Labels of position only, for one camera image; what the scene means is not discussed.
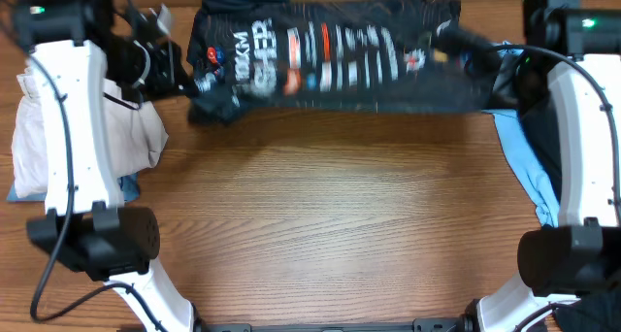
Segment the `black printed cycling jersey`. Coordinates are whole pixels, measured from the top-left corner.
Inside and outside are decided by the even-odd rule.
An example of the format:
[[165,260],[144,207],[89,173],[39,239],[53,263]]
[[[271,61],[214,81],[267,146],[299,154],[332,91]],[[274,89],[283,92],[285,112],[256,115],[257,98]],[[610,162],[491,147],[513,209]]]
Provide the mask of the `black printed cycling jersey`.
[[434,47],[457,0],[203,0],[187,60],[189,119],[229,123],[262,107],[396,114],[508,109],[499,75]]

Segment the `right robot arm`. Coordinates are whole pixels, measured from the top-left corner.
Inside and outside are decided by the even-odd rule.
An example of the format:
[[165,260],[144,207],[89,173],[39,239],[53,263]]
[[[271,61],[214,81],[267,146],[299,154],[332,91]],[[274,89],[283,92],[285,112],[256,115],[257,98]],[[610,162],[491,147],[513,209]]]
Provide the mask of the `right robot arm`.
[[518,272],[452,331],[522,331],[620,285],[620,13],[522,0],[519,50],[546,70],[562,168],[558,226],[524,234]]

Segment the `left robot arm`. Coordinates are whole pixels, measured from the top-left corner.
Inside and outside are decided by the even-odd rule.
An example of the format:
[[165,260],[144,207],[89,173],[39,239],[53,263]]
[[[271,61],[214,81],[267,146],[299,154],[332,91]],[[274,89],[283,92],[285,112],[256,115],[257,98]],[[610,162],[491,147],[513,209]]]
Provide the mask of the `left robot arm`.
[[170,38],[166,8],[128,6],[131,34],[113,32],[114,0],[2,0],[9,38],[27,56],[42,104],[48,157],[46,213],[27,223],[29,240],[116,292],[147,331],[200,331],[203,322],[159,259],[153,211],[129,207],[114,174],[105,88],[136,104],[185,93],[192,81]]

